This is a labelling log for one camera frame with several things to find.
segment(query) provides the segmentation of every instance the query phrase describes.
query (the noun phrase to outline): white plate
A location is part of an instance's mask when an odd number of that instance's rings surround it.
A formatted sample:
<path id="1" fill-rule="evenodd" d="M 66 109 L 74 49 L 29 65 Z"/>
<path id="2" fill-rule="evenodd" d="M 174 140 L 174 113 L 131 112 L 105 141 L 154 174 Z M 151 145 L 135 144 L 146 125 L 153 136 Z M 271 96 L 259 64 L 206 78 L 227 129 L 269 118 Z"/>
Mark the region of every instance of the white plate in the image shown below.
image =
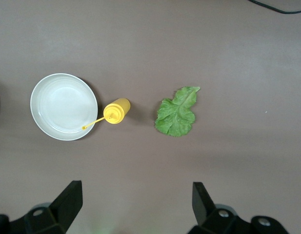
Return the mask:
<path id="1" fill-rule="evenodd" d="M 97 118 L 98 106 L 91 88 L 81 79 L 64 73 L 42 79 L 34 88 L 31 113 L 43 132 L 58 140 L 79 139 L 93 128 L 82 126 Z"/>

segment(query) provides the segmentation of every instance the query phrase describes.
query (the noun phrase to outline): green lettuce leaf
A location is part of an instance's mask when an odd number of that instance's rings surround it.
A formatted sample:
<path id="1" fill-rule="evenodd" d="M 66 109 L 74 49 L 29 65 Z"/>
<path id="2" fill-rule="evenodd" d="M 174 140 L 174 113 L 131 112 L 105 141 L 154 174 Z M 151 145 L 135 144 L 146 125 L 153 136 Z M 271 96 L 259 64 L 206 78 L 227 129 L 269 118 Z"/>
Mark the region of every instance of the green lettuce leaf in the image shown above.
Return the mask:
<path id="1" fill-rule="evenodd" d="M 196 92 L 199 89 L 200 87 L 183 87 L 175 93 L 173 100 L 163 99 L 155 121 L 156 129 L 173 137 L 189 133 L 195 122 L 195 115 L 190 107 L 196 103 Z"/>

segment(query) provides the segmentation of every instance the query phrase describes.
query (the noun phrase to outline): plate rim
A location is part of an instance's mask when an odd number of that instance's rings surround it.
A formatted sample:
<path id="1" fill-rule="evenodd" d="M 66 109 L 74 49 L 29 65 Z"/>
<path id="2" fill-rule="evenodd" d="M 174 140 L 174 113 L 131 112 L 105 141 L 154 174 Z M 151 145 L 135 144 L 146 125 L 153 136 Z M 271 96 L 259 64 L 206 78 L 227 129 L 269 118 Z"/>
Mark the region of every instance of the plate rim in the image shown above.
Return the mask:
<path id="1" fill-rule="evenodd" d="M 57 140 L 64 140 L 64 141 L 77 140 L 77 139 L 80 139 L 80 138 L 86 136 L 86 135 L 93 129 L 93 127 L 94 127 L 95 124 L 89 126 L 89 127 L 87 128 L 88 131 L 85 131 L 85 134 L 82 135 L 82 136 L 80 136 L 80 137 L 73 138 L 73 139 L 61 139 L 61 138 L 52 136 L 51 134 L 49 134 L 49 133 L 47 133 L 45 130 L 43 130 L 43 128 L 38 124 L 38 122 L 37 122 L 37 120 L 36 120 L 36 118 L 35 118 L 35 116 L 34 116 L 34 114 L 33 114 L 33 111 L 32 111 L 33 94 L 35 93 L 37 87 L 38 87 L 45 79 L 48 79 L 48 78 L 53 77 L 53 76 L 58 76 L 58 75 L 65 75 L 65 76 L 74 78 L 74 79 L 78 80 L 79 82 L 83 83 L 83 84 L 88 88 L 88 90 L 91 92 L 91 94 L 93 95 L 93 98 L 94 98 L 94 100 L 95 100 L 95 104 L 96 104 L 96 107 L 97 107 L 97 115 L 98 115 L 98 103 L 97 103 L 96 96 L 95 96 L 93 90 L 91 89 L 91 87 L 90 87 L 86 82 L 84 82 L 81 78 L 76 77 L 76 76 L 71 75 L 71 74 L 68 74 L 68 73 L 54 73 L 54 74 L 50 74 L 50 75 L 48 75 L 48 76 L 42 78 L 42 79 L 35 85 L 34 89 L 32 90 L 31 97 L 30 97 L 30 110 L 31 110 L 31 115 L 32 115 L 33 120 L 34 120 L 34 122 L 36 123 L 36 125 L 37 125 L 37 126 L 38 126 L 45 134 L 47 134 L 48 136 L 50 136 L 50 137 L 52 137 L 52 138 L 54 138 L 54 139 L 57 139 Z"/>

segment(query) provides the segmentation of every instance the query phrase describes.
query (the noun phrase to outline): black cable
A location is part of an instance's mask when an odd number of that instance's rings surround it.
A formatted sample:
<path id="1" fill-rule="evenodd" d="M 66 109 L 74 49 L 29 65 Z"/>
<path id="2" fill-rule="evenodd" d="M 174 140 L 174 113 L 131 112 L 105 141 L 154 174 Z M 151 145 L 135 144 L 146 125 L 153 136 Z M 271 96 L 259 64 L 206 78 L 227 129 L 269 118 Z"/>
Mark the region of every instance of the black cable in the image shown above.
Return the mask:
<path id="1" fill-rule="evenodd" d="M 283 11 L 283 10 L 277 9 L 275 7 L 269 6 L 267 4 L 264 4 L 262 2 L 255 1 L 255 0 L 248 0 L 248 1 L 253 2 L 253 3 L 255 3 L 255 4 L 259 5 L 259 6 L 265 7 L 267 9 L 269 9 L 269 10 L 276 11 L 276 12 L 281 13 L 281 14 L 287 14 L 287 15 L 289 15 L 289 14 L 301 13 L 301 11 Z"/>

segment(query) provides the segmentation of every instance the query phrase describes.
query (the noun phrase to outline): yellow squeeze bottle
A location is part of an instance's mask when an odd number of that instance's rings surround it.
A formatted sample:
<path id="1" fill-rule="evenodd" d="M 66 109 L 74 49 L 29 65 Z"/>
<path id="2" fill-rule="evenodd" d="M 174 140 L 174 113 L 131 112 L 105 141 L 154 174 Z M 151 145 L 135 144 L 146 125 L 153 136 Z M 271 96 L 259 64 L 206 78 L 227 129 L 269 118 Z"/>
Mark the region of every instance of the yellow squeeze bottle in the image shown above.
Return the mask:
<path id="1" fill-rule="evenodd" d="M 127 112 L 130 110 L 131 104 L 126 98 L 119 98 L 114 102 L 110 103 L 103 110 L 103 117 L 95 120 L 94 122 L 83 126 L 82 129 L 85 130 L 88 126 L 97 123 L 103 119 L 107 120 L 109 123 L 117 124 L 120 123 Z"/>

